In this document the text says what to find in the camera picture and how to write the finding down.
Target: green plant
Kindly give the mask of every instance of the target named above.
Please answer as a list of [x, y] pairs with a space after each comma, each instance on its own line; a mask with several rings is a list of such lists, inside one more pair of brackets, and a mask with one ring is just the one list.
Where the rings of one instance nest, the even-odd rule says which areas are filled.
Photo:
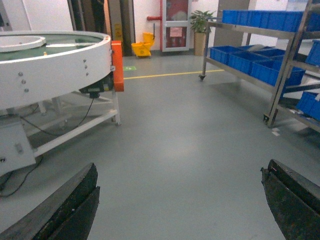
[[214, 12], [196, 10], [191, 13], [191, 29], [195, 33], [204, 33], [206, 31], [206, 22], [212, 18]]

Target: yellow mop bucket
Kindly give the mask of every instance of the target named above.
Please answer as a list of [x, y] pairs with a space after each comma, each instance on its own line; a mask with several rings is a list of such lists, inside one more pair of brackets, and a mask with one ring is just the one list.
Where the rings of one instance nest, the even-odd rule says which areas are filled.
[[152, 34], [151, 32], [144, 32], [143, 41], [145, 43], [150, 43], [150, 47], [152, 47], [155, 44], [155, 35]]
[[150, 42], [137, 42], [131, 44], [134, 54], [137, 57], [148, 57], [151, 56]]
[[132, 50], [137, 57], [151, 56], [150, 48], [155, 44], [155, 24], [153, 24], [153, 34], [143, 33], [143, 42], [132, 43]]

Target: yellow floor line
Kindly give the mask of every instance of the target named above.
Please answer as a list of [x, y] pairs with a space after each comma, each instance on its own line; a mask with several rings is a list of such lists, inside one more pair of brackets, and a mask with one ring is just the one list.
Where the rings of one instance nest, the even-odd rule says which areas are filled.
[[[208, 70], [206, 73], [215, 73], [215, 72], [223, 72], [223, 69], [218, 70]], [[159, 74], [159, 75], [148, 75], [148, 76], [130, 76], [125, 77], [124, 80], [129, 79], [146, 79], [146, 78], [156, 78], [156, 77], [166, 77], [166, 76], [177, 76], [177, 75], [186, 75], [186, 74], [201, 74], [202, 71], [189, 71], [189, 72], [178, 72], [178, 73], [167, 73], [167, 74]]]

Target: caster wheel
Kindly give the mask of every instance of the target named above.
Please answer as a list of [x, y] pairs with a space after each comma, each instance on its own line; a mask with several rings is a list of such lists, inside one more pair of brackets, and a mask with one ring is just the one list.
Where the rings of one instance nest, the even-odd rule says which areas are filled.
[[267, 115], [263, 115], [263, 122], [267, 124], [269, 122], [269, 117]]
[[205, 79], [206, 75], [199, 75], [200, 81], [203, 81]]

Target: orange panel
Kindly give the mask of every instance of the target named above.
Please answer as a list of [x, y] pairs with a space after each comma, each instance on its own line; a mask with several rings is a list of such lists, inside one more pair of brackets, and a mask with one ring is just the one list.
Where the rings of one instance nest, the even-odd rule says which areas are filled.
[[112, 41], [111, 48], [112, 64], [115, 66], [115, 71], [113, 72], [114, 89], [116, 92], [123, 92], [125, 90], [125, 83], [121, 41]]

